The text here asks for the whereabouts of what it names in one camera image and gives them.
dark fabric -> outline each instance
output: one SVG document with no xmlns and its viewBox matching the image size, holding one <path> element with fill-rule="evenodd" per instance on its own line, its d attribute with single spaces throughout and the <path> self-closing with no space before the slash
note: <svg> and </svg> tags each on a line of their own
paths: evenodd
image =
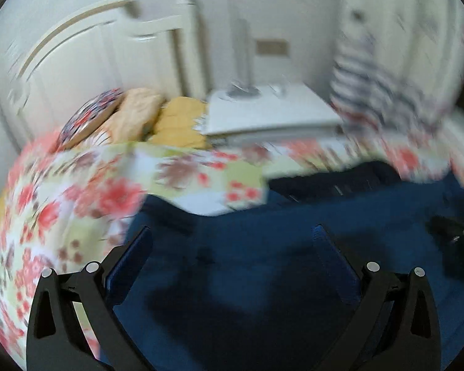
<svg viewBox="0 0 464 371">
<path fill-rule="evenodd" d="M 157 370 L 311 369 L 353 310 L 316 259 L 313 227 L 323 224 L 385 270 L 426 270 L 444 369 L 464 344 L 464 281 L 444 274 L 426 229 L 434 215 L 464 216 L 452 175 L 318 204 L 186 214 L 187 235 L 140 213 L 128 238 L 148 224 L 154 251 L 115 313 Z"/>
<path fill-rule="evenodd" d="M 352 197 L 401 182 L 399 173 L 384 162 L 360 164 L 344 172 L 317 173 L 270 180 L 270 192 L 290 201 L 314 202 L 333 197 Z"/>
<path fill-rule="evenodd" d="M 428 231 L 442 250 L 445 271 L 464 279 L 464 223 L 435 216 L 428 223 Z"/>
</svg>

pink floral blanket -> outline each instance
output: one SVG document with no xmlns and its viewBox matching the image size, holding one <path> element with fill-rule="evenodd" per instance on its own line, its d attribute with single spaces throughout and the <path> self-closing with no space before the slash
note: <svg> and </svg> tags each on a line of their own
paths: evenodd
<svg viewBox="0 0 464 371">
<path fill-rule="evenodd" d="M 148 143 L 54 153 L 52 139 L 26 147 L 10 170 L 0 226 L 0 342 L 26 367 L 28 319 L 41 271 L 75 272 L 101 261 L 124 235 L 146 193 L 202 215 L 263 203 L 266 180 L 385 160 L 416 182 L 450 168 L 447 150 L 406 136 L 293 141 L 194 151 Z M 456 165 L 457 174 L 464 172 Z M 95 355 L 87 317 L 80 324 Z"/>
</svg>

pillow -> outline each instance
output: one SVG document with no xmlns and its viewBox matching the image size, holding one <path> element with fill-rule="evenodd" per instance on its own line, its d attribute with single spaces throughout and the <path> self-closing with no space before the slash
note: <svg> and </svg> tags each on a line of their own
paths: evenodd
<svg viewBox="0 0 464 371">
<path fill-rule="evenodd" d="M 71 149 L 90 136 L 112 115 L 120 102 L 120 89 L 112 89 L 85 103 L 60 131 L 59 150 Z"/>
<path fill-rule="evenodd" d="M 174 98 L 161 110 L 154 126 L 154 135 L 148 140 L 152 144 L 179 148 L 206 149 L 206 137 L 202 135 L 206 103 L 200 100 Z"/>
<path fill-rule="evenodd" d="M 153 129 L 163 101 L 163 96 L 151 89 L 128 90 L 119 110 L 93 132 L 82 147 L 142 140 Z"/>
</svg>

beige pillow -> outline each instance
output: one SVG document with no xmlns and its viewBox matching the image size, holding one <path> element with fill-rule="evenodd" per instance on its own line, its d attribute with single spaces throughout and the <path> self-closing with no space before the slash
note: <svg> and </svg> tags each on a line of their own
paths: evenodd
<svg viewBox="0 0 464 371">
<path fill-rule="evenodd" d="M 163 96 L 151 89 L 128 90 L 124 93 L 119 110 L 86 142 L 103 141 L 102 144 L 108 144 L 141 140 L 152 130 L 163 101 Z"/>
</svg>

bed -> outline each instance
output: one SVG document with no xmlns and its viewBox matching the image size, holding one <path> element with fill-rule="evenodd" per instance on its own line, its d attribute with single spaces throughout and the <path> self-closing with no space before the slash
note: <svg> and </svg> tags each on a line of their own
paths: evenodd
<svg viewBox="0 0 464 371">
<path fill-rule="evenodd" d="M 447 134 L 362 134 L 207 151 L 140 142 L 55 153 L 55 130 L 104 90 L 153 87 L 166 99 L 206 97 L 194 0 L 177 0 L 176 15 L 150 22 L 133 18 L 136 8 L 134 0 L 105 0 L 65 18 L 25 56 L 2 100 L 25 148 L 9 174 L 0 225 L 0 342 L 22 368 L 41 270 L 72 272 L 101 261 L 123 242 L 145 193 L 216 215 L 265 203 L 269 178 L 364 161 L 384 160 L 402 178 L 431 182 L 448 173 L 456 151 Z M 453 163 L 464 184 L 464 163 Z M 78 316 L 98 354 L 81 308 Z"/>
</svg>

